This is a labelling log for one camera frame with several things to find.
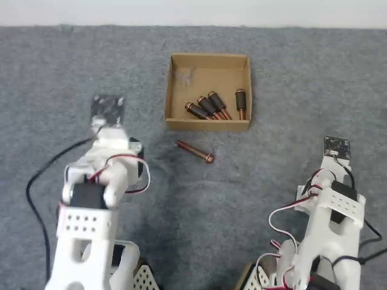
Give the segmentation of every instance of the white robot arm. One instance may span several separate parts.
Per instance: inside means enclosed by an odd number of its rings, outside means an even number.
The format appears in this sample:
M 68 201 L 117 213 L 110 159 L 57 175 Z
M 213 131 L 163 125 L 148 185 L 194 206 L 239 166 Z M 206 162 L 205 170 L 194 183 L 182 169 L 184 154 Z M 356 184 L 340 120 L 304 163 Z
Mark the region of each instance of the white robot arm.
M 296 201 L 269 216 L 272 229 L 290 240 L 282 244 L 272 240 L 278 252 L 263 254 L 238 290 L 360 289 L 360 263 L 356 259 L 365 198 L 355 191 L 349 162 L 348 140 L 325 137 L 320 169 L 305 185 L 299 185 Z M 351 177 L 352 187 L 343 183 L 346 175 Z M 276 212 L 290 208 L 310 216 L 300 243 L 272 224 Z
M 132 242 L 117 242 L 118 205 L 142 167 L 141 143 L 130 141 L 119 127 L 103 127 L 92 148 L 65 169 L 59 210 L 57 247 L 46 290 L 129 290 L 140 251 Z M 82 253 L 82 245 L 88 246 Z M 121 262 L 111 276 L 114 245 L 123 246 Z

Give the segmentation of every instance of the copper bolt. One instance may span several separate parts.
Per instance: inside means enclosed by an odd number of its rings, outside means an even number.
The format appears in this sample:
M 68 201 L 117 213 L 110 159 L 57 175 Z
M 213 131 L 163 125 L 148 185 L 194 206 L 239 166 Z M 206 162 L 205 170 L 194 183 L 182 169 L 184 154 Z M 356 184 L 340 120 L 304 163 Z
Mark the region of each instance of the copper bolt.
M 222 111 L 219 112 L 220 117 L 222 117 L 223 120 L 228 120 L 226 116 L 223 114 Z
M 208 98 L 202 95 L 197 99 L 198 105 L 201 106 L 208 114 L 215 120 L 223 120 L 220 114 L 216 112 L 216 107 L 211 103 Z
M 239 119 L 246 119 L 246 92 L 244 89 L 237 89 L 235 92 L 236 110 L 239 112 Z
M 208 99 L 213 103 L 213 105 L 218 109 L 218 113 L 222 113 L 224 120 L 232 120 L 230 114 L 226 109 L 226 105 L 219 98 L 218 94 L 214 91 L 210 91 L 208 94 Z
M 240 120 L 246 120 L 245 110 L 240 109 L 240 110 L 238 110 L 238 112 L 239 112 L 239 119 Z
M 186 103 L 184 108 L 190 112 L 192 115 L 198 117 L 199 119 L 206 119 L 206 120 L 213 120 L 212 117 L 208 116 L 208 113 L 202 109 L 201 107 L 198 107 L 191 103 L 190 101 Z
M 223 108 L 223 109 L 221 110 L 221 112 L 223 113 L 223 115 L 224 115 L 224 117 L 226 118 L 226 120 L 232 120 L 230 114 L 228 113 L 228 111 L 227 111 L 225 108 Z
M 190 152 L 190 153 L 192 153 L 192 154 L 194 154 L 194 155 L 196 155 L 196 156 L 206 160 L 206 164 L 213 163 L 213 161 L 215 159 L 215 157 L 212 154 L 208 154 L 208 153 L 203 152 L 203 151 L 201 151 L 201 150 L 199 150 L 197 148 L 194 148 L 191 145 L 189 145 L 189 144 L 187 144 L 187 143 L 185 143 L 183 141 L 178 140 L 178 141 L 176 141 L 176 144 L 180 148 L 182 148 L 182 149 L 184 149 L 184 150 L 186 150 L 186 151 L 188 151 L 188 152 Z

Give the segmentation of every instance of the circuit board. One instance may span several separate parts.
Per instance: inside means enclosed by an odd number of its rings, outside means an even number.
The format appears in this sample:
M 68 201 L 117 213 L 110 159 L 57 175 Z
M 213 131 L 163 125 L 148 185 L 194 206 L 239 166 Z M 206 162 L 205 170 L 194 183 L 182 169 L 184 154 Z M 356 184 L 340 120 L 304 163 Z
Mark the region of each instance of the circuit board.
M 103 118 L 108 126 L 123 125 L 125 99 L 121 95 L 95 95 L 91 102 L 91 124 L 94 118 Z
M 337 137 L 324 137 L 324 155 L 336 156 L 338 159 L 351 159 L 350 142 Z

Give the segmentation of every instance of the open cardboard box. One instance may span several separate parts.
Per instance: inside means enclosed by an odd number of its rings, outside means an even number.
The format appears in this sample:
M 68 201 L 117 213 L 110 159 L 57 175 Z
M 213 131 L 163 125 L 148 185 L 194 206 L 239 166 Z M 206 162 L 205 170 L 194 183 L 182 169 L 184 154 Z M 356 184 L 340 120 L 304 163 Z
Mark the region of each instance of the open cardboard box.
M 235 91 L 246 91 L 246 120 L 239 120 Z M 215 91 L 232 120 L 200 120 L 188 113 L 187 102 Z M 252 115 L 250 63 L 242 54 L 173 53 L 167 79 L 165 118 L 170 129 L 246 131 Z

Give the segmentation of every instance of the gray carpet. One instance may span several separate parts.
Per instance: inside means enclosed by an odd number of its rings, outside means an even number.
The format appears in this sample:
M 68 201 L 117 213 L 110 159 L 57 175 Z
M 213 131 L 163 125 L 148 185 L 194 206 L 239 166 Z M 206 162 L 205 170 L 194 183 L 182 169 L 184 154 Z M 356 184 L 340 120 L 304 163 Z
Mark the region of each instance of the gray carpet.
M 246 53 L 253 120 L 247 132 L 172 132 L 164 94 L 174 51 Z M 319 167 L 325 134 L 351 140 L 366 216 L 387 235 L 387 35 L 381 30 L 300 28 L 0 28 L 0 288 L 42 289 L 44 245 L 25 200 L 31 174 L 89 134 L 95 92 L 127 95 L 126 127 L 146 148 L 152 185 L 126 198 L 118 238 L 136 242 L 165 290 L 233 289 L 244 265 L 271 251 L 268 214 L 294 200 Z M 214 164 L 176 150 L 186 140 Z M 63 168 L 32 189 L 52 253 Z M 278 225 L 302 238 L 307 217 Z M 371 237 L 364 230 L 362 237 Z M 386 243 L 369 246 L 369 254 Z M 387 255 L 363 267 L 362 289 L 386 289 Z

